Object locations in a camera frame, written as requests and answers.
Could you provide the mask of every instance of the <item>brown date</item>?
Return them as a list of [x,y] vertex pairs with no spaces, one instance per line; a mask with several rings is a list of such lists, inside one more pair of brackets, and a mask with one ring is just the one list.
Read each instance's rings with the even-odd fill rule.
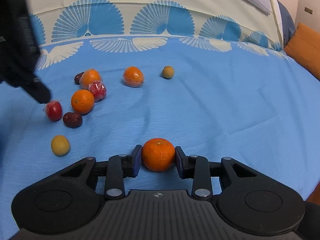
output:
[[76,128],[82,124],[82,116],[78,113],[68,112],[63,116],[63,122],[67,127]]
[[78,75],[75,76],[75,83],[77,85],[80,85],[79,81],[80,81],[80,78],[82,77],[83,73],[84,72],[81,72],[81,73],[79,73]]

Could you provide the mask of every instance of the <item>brown wooden floor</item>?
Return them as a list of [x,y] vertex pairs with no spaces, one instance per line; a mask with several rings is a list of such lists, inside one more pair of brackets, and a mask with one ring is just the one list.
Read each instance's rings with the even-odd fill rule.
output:
[[307,201],[320,205],[320,183],[318,183],[314,192],[310,195]]

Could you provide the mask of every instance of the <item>orange pillow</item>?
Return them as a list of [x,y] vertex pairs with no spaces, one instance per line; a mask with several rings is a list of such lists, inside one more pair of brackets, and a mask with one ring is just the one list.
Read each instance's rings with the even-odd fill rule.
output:
[[320,80],[320,33],[299,23],[284,51]]

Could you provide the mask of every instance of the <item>yellow round fruit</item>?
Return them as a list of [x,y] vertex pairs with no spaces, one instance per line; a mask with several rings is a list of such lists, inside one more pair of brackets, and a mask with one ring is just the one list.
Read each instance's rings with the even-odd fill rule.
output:
[[63,156],[70,151],[69,140],[63,135],[55,136],[51,141],[51,150],[57,156]]
[[162,75],[167,79],[172,78],[174,75],[173,67],[171,67],[171,66],[164,67],[164,69],[162,70]]

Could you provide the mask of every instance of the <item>orange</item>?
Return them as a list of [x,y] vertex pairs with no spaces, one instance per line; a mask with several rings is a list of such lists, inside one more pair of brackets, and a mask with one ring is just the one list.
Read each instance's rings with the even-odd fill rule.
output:
[[71,106],[79,114],[89,113],[94,106],[94,96],[88,90],[78,90],[71,98]]
[[148,140],[142,148],[142,161],[152,171],[165,171],[175,160],[175,149],[171,142],[162,138]]
[[137,67],[126,68],[122,78],[127,86],[130,87],[139,87],[144,82],[143,73]]
[[86,70],[81,76],[79,83],[83,89],[89,89],[89,85],[95,81],[102,81],[102,78],[98,71],[94,69]]

